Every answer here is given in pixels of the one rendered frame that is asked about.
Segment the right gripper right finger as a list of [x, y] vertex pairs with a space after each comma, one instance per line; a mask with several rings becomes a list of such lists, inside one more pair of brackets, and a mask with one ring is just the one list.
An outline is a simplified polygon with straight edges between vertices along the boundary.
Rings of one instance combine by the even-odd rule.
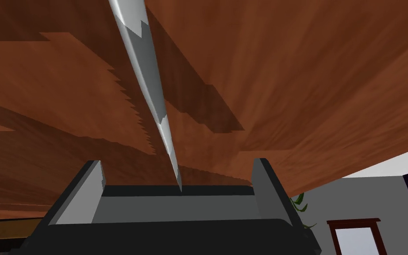
[[251, 183], [263, 219], [282, 219], [296, 228], [304, 228], [298, 212], [266, 158], [253, 163]]

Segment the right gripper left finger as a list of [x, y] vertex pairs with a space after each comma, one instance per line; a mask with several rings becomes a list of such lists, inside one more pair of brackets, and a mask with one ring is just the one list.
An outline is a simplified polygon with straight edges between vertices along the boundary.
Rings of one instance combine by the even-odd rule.
[[65, 199], [58, 200], [59, 208], [54, 212], [48, 224], [91, 223], [105, 184], [106, 179], [101, 161], [86, 162], [64, 191]]

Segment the brown framed window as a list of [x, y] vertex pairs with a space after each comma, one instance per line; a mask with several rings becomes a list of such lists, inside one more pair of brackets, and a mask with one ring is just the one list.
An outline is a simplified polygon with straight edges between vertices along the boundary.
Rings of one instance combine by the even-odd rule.
[[379, 218], [328, 220], [337, 255], [387, 255]]

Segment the green plant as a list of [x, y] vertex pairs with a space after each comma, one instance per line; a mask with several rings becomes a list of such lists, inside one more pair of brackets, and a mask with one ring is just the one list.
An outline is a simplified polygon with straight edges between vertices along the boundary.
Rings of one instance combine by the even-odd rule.
[[308, 208], [308, 204], [305, 204], [302, 207], [300, 207], [302, 205], [302, 203], [303, 203], [304, 195], [305, 195], [305, 193], [301, 193], [295, 199], [293, 197], [289, 198], [291, 204], [293, 205], [293, 208], [297, 212], [300, 212], [300, 213], [305, 212], [307, 210], [307, 208]]

